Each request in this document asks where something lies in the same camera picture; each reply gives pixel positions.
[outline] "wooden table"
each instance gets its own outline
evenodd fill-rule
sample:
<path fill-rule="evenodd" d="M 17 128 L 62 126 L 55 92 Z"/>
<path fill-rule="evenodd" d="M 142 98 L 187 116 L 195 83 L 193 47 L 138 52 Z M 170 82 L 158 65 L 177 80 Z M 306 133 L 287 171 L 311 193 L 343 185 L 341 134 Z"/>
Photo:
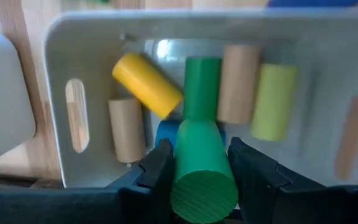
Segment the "wooden table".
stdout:
<path fill-rule="evenodd" d="M 0 174 L 60 178 L 56 142 L 42 62 L 46 28 L 60 13 L 89 9 L 211 9 L 262 7 L 267 0 L 0 0 L 0 33 L 16 46 L 30 95 L 37 133 L 0 157 Z"/>

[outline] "oval cutout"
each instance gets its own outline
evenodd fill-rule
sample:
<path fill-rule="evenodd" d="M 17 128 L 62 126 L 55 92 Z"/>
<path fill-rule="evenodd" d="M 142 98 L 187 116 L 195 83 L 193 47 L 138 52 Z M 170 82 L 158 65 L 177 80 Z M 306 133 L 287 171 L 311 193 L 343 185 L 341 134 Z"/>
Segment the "oval cutout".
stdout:
<path fill-rule="evenodd" d="M 90 141 L 84 85 L 81 80 L 73 78 L 67 82 L 65 91 L 71 142 L 73 149 L 81 153 Z"/>

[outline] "white bin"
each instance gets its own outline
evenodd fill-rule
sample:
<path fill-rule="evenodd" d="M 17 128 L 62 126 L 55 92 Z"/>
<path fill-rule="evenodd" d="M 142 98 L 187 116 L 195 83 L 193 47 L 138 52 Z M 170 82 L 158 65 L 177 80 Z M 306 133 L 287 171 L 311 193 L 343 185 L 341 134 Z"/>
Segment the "white bin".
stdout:
<path fill-rule="evenodd" d="M 225 124 L 232 136 L 321 184 L 358 184 L 358 152 L 348 179 L 335 175 L 335 161 L 352 99 L 358 96 L 358 9 L 245 11 L 71 12 L 51 26 L 45 66 L 62 176 L 66 187 L 104 187 L 127 172 L 115 158 L 108 100 L 126 91 L 111 70 L 129 50 L 144 52 L 179 86 L 187 56 L 223 54 L 230 43 L 264 47 L 265 62 L 299 68 L 286 140 L 249 136 L 249 127 Z M 89 143 L 73 150 L 65 85 L 85 88 Z M 146 114 L 149 150 L 159 119 Z"/>

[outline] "yellow cylinder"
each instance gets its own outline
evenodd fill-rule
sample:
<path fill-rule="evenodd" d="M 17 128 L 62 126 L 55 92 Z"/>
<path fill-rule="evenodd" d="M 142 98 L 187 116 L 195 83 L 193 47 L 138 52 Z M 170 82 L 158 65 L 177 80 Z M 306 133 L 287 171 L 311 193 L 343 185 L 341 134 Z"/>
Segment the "yellow cylinder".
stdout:
<path fill-rule="evenodd" d="M 183 100 L 179 90 L 134 52 L 125 54 L 118 61 L 112 76 L 161 119 L 165 119 Z"/>
<path fill-rule="evenodd" d="M 250 127 L 251 136 L 269 141 L 286 138 L 296 71 L 292 65 L 262 65 Z"/>

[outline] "beige cylinder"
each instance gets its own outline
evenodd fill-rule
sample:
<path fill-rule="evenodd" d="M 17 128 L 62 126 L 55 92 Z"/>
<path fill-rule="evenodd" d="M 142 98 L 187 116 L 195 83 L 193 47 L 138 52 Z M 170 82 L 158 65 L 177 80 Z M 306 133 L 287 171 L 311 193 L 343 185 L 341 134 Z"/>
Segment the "beige cylinder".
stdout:
<path fill-rule="evenodd" d="M 219 89 L 218 120 L 234 124 L 249 123 L 259 55 L 260 49 L 254 46 L 225 47 Z"/>
<path fill-rule="evenodd" d="M 142 107 L 135 98 L 109 100 L 112 138 L 117 159 L 135 162 L 145 156 Z"/>

